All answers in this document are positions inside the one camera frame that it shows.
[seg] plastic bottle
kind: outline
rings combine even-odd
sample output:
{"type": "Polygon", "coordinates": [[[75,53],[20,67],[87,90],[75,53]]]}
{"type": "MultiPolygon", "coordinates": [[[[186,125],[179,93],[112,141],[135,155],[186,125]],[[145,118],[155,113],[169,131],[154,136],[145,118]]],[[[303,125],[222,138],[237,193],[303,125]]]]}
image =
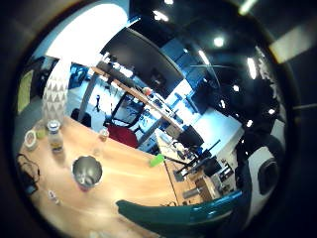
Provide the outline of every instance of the plastic bottle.
{"type": "Polygon", "coordinates": [[[57,120],[49,121],[49,142],[53,153],[62,151],[62,136],[59,132],[60,123],[57,120]]]}

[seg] red chair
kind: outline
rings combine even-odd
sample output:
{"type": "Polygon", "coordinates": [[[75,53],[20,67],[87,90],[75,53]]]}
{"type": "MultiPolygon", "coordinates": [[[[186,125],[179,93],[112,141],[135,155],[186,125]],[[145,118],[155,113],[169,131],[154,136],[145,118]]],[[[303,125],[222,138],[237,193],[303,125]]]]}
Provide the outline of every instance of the red chair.
{"type": "Polygon", "coordinates": [[[130,128],[136,125],[144,110],[145,104],[128,92],[121,97],[110,118],[103,123],[109,130],[109,137],[127,146],[137,148],[138,139],[130,128]]]}

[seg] bottle cap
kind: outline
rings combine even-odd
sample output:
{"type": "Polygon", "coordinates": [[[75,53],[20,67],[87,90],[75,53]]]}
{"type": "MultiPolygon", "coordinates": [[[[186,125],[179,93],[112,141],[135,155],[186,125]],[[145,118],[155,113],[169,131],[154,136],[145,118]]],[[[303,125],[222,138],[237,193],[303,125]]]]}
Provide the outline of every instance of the bottle cap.
{"type": "Polygon", "coordinates": [[[48,123],[49,130],[53,132],[58,131],[59,126],[60,126],[60,123],[57,120],[52,120],[52,121],[49,121],[48,123]]]}

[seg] metal cup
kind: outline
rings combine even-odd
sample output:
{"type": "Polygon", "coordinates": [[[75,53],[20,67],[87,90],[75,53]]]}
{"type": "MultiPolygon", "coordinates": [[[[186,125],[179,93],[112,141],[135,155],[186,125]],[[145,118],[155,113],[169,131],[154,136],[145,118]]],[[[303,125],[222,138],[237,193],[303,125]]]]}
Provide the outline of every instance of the metal cup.
{"type": "Polygon", "coordinates": [[[72,174],[79,187],[88,191],[100,182],[102,176],[101,164],[91,156],[82,156],[72,164],[72,174]]]}

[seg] office room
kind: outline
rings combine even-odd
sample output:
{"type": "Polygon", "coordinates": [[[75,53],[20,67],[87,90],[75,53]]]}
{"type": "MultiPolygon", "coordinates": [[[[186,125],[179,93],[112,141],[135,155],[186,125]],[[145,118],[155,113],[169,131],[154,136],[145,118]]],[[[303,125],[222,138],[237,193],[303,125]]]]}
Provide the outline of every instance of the office room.
{"type": "Polygon", "coordinates": [[[24,65],[12,151],[57,234],[233,236],[269,200],[283,72],[246,7],[180,2],[93,1],[24,65]]]}

